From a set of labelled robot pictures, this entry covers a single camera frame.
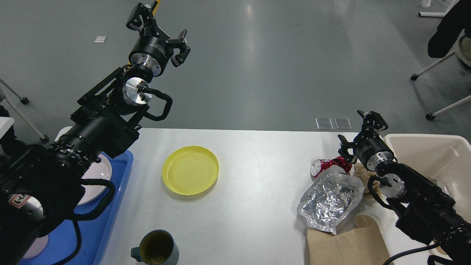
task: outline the black jacket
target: black jacket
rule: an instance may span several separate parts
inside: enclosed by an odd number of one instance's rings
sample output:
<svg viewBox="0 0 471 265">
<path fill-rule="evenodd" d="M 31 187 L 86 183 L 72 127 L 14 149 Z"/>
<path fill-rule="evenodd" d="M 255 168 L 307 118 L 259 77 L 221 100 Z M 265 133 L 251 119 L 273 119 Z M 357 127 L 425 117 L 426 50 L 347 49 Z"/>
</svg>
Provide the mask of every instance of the black jacket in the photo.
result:
<svg viewBox="0 0 471 265">
<path fill-rule="evenodd" d="M 460 0 L 443 17 L 437 32 L 429 41 L 428 53 L 432 58 L 443 58 L 453 47 L 461 31 L 471 37 L 471 0 Z"/>
</svg>

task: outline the black cable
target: black cable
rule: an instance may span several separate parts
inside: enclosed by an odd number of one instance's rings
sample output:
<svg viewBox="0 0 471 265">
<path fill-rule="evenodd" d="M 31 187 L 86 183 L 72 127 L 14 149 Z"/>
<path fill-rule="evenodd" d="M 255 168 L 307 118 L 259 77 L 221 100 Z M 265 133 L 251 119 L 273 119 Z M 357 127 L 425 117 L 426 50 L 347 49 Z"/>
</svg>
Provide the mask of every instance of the black cable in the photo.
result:
<svg viewBox="0 0 471 265">
<path fill-rule="evenodd" d="M 455 265 L 455 262 L 453 260 L 439 257 L 437 255 L 430 255 L 427 259 L 427 265 L 437 265 L 435 262 L 438 262 L 443 265 Z"/>
<path fill-rule="evenodd" d="M 129 69 L 129 67 L 131 67 L 131 65 L 125 65 L 121 67 L 121 69 L 123 70 L 123 72 L 126 72 Z"/>
<path fill-rule="evenodd" d="M 370 191 L 371 196 L 373 196 L 374 200 L 376 200 L 384 208 L 392 210 L 391 205 L 384 203 L 384 201 L 380 198 L 380 196 L 373 190 L 374 181 L 379 181 L 381 184 L 385 186 L 391 186 L 391 184 L 389 184 L 389 182 L 386 179 L 383 179 L 378 176 L 371 176 L 370 179 L 368 180 L 368 184 L 366 185 L 366 187 Z"/>
<path fill-rule="evenodd" d="M 98 218 L 106 207 L 111 203 L 114 197 L 114 192 L 116 188 L 114 187 L 113 182 L 106 179 L 81 179 L 80 184 L 82 185 L 96 185 L 96 186 L 106 186 L 108 192 L 103 196 L 103 198 L 98 203 L 97 207 L 86 214 L 72 214 L 67 218 L 72 221 L 90 221 Z"/>
<path fill-rule="evenodd" d="M 170 108 L 172 107 L 173 99 L 172 99 L 169 95 L 167 95 L 167 94 L 165 94 L 165 93 L 162 93 L 162 92 L 160 92 L 160 91 L 157 90 L 157 89 L 144 88 L 144 89 L 143 89 L 143 92 L 144 92 L 144 93 L 153 94 L 153 95 L 155 95 L 156 97 L 158 97 L 158 98 L 163 99 L 163 100 L 166 101 L 166 102 L 165 102 L 165 106 L 163 107 L 163 112 L 162 112 L 162 114 L 161 114 L 160 116 L 154 116 L 154 115 L 152 115 L 152 114 L 146 112 L 146 113 L 144 114 L 144 117 L 148 118 L 149 120 L 153 120 L 153 121 L 155 121 L 155 122 L 164 120 L 164 119 L 167 117 L 167 115 L 169 114 L 169 112 L 170 112 Z"/>
<path fill-rule="evenodd" d="M 413 254 L 413 253 L 417 253 L 417 252 L 421 252 L 421 251 L 425 251 L 425 250 L 430 250 L 430 249 L 433 249 L 433 248 L 436 248 L 440 246 L 440 243 L 435 243 L 433 245 L 429 245 L 429 246 L 425 246 L 425 247 L 421 247 L 421 248 L 415 248 L 415 249 L 410 249 L 410 250 L 406 250 L 406 251 L 403 251 L 401 253 L 397 253 L 396 255 L 388 258 L 384 263 L 383 265 L 389 265 L 391 262 L 393 262 L 394 260 L 400 258 L 400 257 L 404 257 L 405 255 L 409 255 L 409 254 Z"/>
<path fill-rule="evenodd" d="M 75 250 L 70 254 L 68 257 L 64 258 L 63 260 L 60 260 L 53 265 L 63 265 L 66 264 L 67 262 L 71 261 L 80 251 L 80 248 L 82 247 L 82 234 L 80 234 L 80 227 L 79 223 L 77 221 L 72 221 L 73 223 L 73 228 L 75 229 L 75 235 L 77 235 L 77 246 L 75 246 Z"/>
</svg>

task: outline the yellow plastic plate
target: yellow plastic plate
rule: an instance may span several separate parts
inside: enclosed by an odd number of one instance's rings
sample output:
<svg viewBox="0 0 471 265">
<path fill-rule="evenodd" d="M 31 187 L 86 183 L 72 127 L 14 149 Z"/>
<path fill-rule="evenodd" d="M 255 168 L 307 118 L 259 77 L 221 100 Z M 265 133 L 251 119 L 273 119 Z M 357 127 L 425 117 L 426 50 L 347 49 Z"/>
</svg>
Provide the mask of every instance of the yellow plastic plate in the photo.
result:
<svg viewBox="0 0 471 265">
<path fill-rule="evenodd" d="M 163 183 L 181 195 L 207 190 L 218 178 L 216 156 L 201 146 L 187 146 L 173 152 L 163 164 Z"/>
</svg>

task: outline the gray mug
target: gray mug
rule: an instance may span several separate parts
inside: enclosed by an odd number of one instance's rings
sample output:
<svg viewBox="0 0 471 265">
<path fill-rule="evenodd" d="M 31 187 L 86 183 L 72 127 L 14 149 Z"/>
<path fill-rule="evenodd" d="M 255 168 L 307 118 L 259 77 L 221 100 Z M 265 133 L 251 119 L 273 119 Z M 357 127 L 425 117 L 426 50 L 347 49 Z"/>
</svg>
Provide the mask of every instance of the gray mug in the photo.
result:
<svg viewBox="0 0 471 265">
<path fill-rule="evenodd" d="M 148 233 L 139 247 L 132 248 L 131 257 L 149 265 L 176 265 L 179 251 L 172 235 L 159 229 Z"/>
</svg>

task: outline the blue tray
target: blue tray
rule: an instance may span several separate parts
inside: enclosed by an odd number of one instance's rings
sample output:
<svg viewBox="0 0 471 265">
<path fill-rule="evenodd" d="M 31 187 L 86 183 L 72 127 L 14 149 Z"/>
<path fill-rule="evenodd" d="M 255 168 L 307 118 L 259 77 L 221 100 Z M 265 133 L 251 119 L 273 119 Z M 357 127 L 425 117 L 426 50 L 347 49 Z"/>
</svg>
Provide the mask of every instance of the blue tray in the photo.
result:
<svg viewBox="0 0 471 265">
<path fill-rule="evenodd" d="M 110 159 L 113 169 L 111 182 L 116 187 L 116 193 L 110 205 L 95 220 L 79 222 L 82 234 L 82 248 L 75 258 L 67 263 L 67 265 L 98 265 L 105 252 L 108 239 L 110 238 L 111 229 L 118 213 L 121 199 L 128 184 L 129 175 L 131 174 L 131 165 L 133 155 L 130 151 Z M 101 198 L 105 195 L 103 192 L 95 200 L 77 206 L 75 212 L 78 214 L 87 213 L 93 210 Z M 21 265 L 49 265 L 53 264 L 68 255 L 75 249 L 77 239 L 72 221 L 65 220 L 54 231 L 49 234 L 49 241 L 46 248 L 37 256 L 30 259 L 23 259 Z"/>
</svg>

